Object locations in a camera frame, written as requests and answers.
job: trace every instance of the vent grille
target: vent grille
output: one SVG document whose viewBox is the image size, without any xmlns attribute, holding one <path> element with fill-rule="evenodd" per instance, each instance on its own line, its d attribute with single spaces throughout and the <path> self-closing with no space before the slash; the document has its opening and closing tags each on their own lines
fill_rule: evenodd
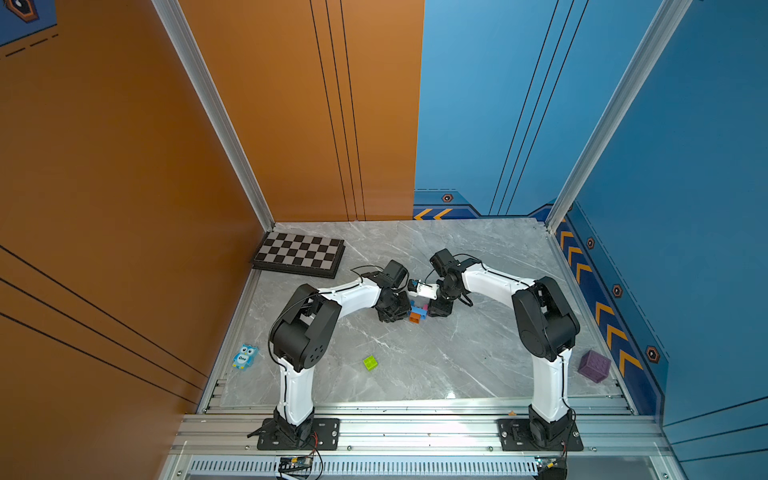
<svg viewBox="0 0 768 480">
<path fill-rule="evenodd" d="M 238 477 L 274 477 L 278 458 L 253 458 L 242 455 L 195 455 L 192 475 L 223 475 Z M 407 475 L 407 476 L 528 476 L 536 474 L 532 457 L 483 456 L 419 456 L 374 457 L 334 456 L 324 458 L 325 475 Z M 312 467 L 319 473 L 320 462 Z"/>
</svg>

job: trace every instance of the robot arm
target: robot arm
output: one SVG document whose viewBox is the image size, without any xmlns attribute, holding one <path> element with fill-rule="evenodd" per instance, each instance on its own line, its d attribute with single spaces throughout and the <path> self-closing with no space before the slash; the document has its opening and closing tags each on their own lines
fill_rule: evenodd
<svg viewBox="0 0 768 480">
<path fill-rule="evenodd" d="M 560 448 L 562 434 L 573 423 L 567 372 L 580 326 L 557 282 L 548 276 L 533 280 L 508 275 L 471 257 L 460 262 L 447 249 L 429 261 L 443 277 L 429 302 L 430 316 L 449 315 L 456 300 L 471 306 L 469 293 L 486 295 L 514 309 L 520 340 L 533 360 L 531 435 L 540 448 Z M 429 286 L 422 290 L 430 293 Z"/>
<path fill-rule="evenodd" d="M 364 273 L 358 281 L 325 289 L 304 284 L 291 296 L 272 327 L 270 342 L 281 367 L 274 420 L 297 448 L 311 433 L 314 366 L 325 354 L 336 322 L 369 307 L 376 309 L 383 322 L 408 316 L 411 306 L 407 294 L 397 290 L 407 273 L 403 265 L 390 260 L 383 271 Z"/>
</svg>

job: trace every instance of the green lego brick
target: green lego brick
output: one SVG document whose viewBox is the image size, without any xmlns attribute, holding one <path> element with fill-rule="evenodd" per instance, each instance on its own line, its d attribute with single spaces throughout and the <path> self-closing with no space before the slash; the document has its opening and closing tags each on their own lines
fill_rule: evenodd
<svg viewBox="0 0 768 480">
<path fill-rule="evenodd" d="M 379 362 L 377 362 L 376 359 L 373 358 L 373 355 L 363 360 L 362 362 L 366 364 L 366 368 L 368 369 L 369 372 L 375 369 L 377 366 L 379 366 Z"/>
</svg>

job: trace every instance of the black mounting plate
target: black mounting plate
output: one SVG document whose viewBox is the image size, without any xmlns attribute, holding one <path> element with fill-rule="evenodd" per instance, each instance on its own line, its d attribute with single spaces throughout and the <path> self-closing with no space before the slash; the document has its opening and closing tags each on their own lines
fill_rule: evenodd
<svg viewBox="0 0 768 480">
<path fill-rule="evenodd" d="M 581 443 L 581 435 L 578 431 L 578 426 L 573 425 L 573 429 L 567 429 L 560 434 L 555 440 L 554 444 L 556 448 L 552 450 L 540 449 L 533 443 L 531 437 L 531 429 L 528 427 L 530 419 L 518 418 L 516 416 L 510 419 L 496 420 L 496 426 L 498 427 L 498 439 L 502 441 L 502 450 L 505 452 L 521 452 L 521 451 L 535 451 L 553 452 L 562 451 L 562 440 L 568 439 L 568 451 L 569 452 L 581 452 L 584 450 L 584 444 Z"/>
<path fill-rule="evenodd" d="M 317 434 L 317 449 L 321 452 L 339 448 L 339 419 L 313 419 L 312 432 Z M 315 447 L 313 439 L 306 445 L 296 447 L 296 444 L 277 428 L 273 419 L 264 419 L 261 424 L 263 431 L 259 434 L 256 448 L 259 450 L 311 450 Z"/>
</svg>

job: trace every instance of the yellow chevron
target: yellow chevron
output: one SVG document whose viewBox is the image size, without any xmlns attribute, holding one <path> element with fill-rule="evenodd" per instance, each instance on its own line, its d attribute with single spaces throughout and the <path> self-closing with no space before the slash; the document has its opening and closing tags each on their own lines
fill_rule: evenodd
<svg viewBox="0 0 768 480">
<path fill-rule="evenodd" d="M 443 210 L 439 214 L 435 215 L 432 219 L 433 220 L 442 220 L 442 216 L 445 215 L 446 213 L 448 213 L 451 210 L 453 210 L 453 209 L 452 208 L 446 208 L 445 210 Z"/>
<path fill-rule="evenodd" d="M 425 215 L 425 214 L 428 214 L 428 213 L 429 213 L 429 212 L 431 212 L 431 211 L 432 211 L 432 209 L 431 209 L 431 208 L 426 208 L 426 209 L 424 209 L 424 211 L 423 211 L 423 212 L 421 212 L 420 214 L 418 214 L 418 215 L 416 215 L 415 217 L 413 217 L 413 220 L 424 220 L 424 219 L 422 218 L 422 216 L 423 216 L 423 215 Z"/>
<path fill-rule="evenodd" d="M 576 263 L 576 283 L 581 285 L 581 271 L 586 270 L 588 272 L 591 272 L 592 269 L 589 267 L 589 265 L 584 265 L 583 263 Z"/>
<path fill-rule="evenodd" d="M 640 360 L 634 358 L 629 353 L 626 353 L 623 350 L 619 350 L 619 372 L 621 373 L 621 376 L 624 376 L 624 361 L 629 360 L 629 363 L 636 366 L 638 369 L 642 370 L 643 366 L 640 364 Z"/>
<path fill-rule="evenodd" d="M 573 237 L 574 234 L 571 232 L 566 232 L 565 230 L 560 232 L 560 250 L 563 250 L 565 248 L 565 237 Z"/>
<path fill-rule="evenodd" d="M 605 342 L 608 344 L 608 349 L 611 349 L 611 340 L 613 340 L 612 335 L 620 336 L 623 339 L 627 339 L 627 334 L 616 328 L 615 326 L 609 325 L 608 326 L 608 333 L 605 336 Z"/>
<path fill-rule="evenodd" d="M 571 258 L 574 253 L 584 253 L 584 252 L 581 251 L 581 248 L 569 247 L 568 248 L 568 265 L 573 265 L 573 263 L 571 263 Z"/>
<path fill-rule="evenodd" d="M 600 325 L 600 312 L 606 312 L 610 313 L 611 315 L 615 316 L 614 309 L 610 308 L 608 305 L 603 305 L 600 302 L 594 303 L 594 321 Z"/>
</svg>

